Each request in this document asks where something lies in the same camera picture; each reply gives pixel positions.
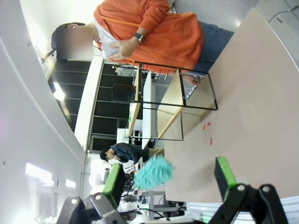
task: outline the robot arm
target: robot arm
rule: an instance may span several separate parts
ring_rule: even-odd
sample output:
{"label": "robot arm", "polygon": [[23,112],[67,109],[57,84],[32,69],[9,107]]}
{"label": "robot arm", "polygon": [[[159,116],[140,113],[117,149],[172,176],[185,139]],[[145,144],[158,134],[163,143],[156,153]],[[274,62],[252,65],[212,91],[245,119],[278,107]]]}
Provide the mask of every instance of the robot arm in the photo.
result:
{"label": "robot arm", "polygon": [[105,184],[111,168],[112,165],[104,160],[93,160],[90,164],[90,186],[94,188],[96,186]]}
{"label": "robot arm", "polygon": [[[114,164],[102,192],[90,195],[84,202],[79,197],[65,200],[57,224],[91,224],[102,219],[104,224],[127,224],[117,211],[126,183],[132,176],[124,173],[121,164]],[[272,185],[254,189],[250,185],[237,184],[228,188],[228,196],[216,211],[209,224],[230,224],[239,211],[250,212],[257,224],[287,224],[278,194]],[[172,224],[172,221],[159,223]],[[149,220],[146,224],[157,224]],[[176,224],[203,224],[195,220],[179,220]]]}

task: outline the orange sweatshirt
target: orange sweatshirt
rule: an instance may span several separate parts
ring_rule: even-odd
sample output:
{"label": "orange sweatshirt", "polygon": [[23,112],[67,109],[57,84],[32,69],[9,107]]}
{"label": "orange sweatshirt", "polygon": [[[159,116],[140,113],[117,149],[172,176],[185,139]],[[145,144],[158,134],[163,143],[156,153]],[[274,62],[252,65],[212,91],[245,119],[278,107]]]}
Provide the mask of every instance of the orange sweatshirt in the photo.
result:
{"label": "orange sweatshirt", "polygon": [[[131,39],[138,27],[149,32],[146,41],[121,63],[139,61],[193,69],[203,44],[202,27],[194,13],[172,14],[169,10],[168,0],[105,0],[94,17],[119,41]],[[143,68],[162,74],[169,71],[153,65]]]}

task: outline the teal fluffy object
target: teal fluffy object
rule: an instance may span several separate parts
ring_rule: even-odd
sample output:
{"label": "teal fluffy object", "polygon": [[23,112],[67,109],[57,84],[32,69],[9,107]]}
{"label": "teal fluffy object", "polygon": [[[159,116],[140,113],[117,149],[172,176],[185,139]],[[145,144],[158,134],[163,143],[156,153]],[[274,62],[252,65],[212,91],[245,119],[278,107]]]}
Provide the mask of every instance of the teal fluffy object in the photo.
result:
{"label": "teal fluffy object", "polygon": [[140,189],[150,190],[169,181],[173,170],[174,167],[164,156],[154,155],[138,171],[134,184]]}

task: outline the white shirt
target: white shirt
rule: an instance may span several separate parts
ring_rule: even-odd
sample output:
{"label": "white shirt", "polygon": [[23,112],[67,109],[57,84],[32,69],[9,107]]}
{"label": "white shirt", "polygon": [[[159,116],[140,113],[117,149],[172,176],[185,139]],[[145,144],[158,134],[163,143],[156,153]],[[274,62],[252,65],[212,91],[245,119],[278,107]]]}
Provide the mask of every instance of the white shirt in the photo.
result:
{"label": "white shirt", "polygon": [[103,27],[101,27],[95,17],[93,17],[93,23],[98,30],[101,43],[111,43],[117,41],[109,32],[107,32]]}

